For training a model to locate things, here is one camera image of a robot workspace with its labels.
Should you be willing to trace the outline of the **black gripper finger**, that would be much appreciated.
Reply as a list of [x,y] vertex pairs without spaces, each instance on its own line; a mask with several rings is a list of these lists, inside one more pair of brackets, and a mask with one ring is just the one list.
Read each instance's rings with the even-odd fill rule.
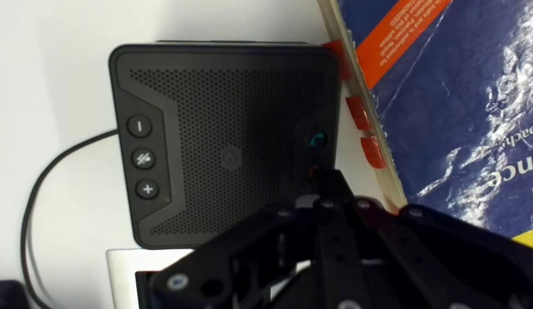
[[355,232],[346,220],[341,174],[315,170],[312,184],[319,194],[313,220],[322,309],[363,309],[358,251]]

